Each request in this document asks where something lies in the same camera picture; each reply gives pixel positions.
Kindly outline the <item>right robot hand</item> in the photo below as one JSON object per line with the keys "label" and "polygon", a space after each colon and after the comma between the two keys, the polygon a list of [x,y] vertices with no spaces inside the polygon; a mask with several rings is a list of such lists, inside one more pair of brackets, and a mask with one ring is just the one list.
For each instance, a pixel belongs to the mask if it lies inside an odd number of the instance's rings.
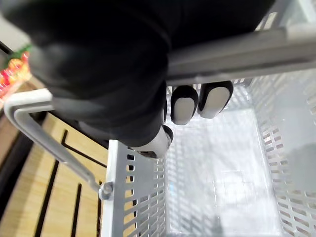
{"label": "right robot hand", "polygon": [[54,109],[99,139],[161,158],[168,53],[252,32],[272,0],[3,0]]}

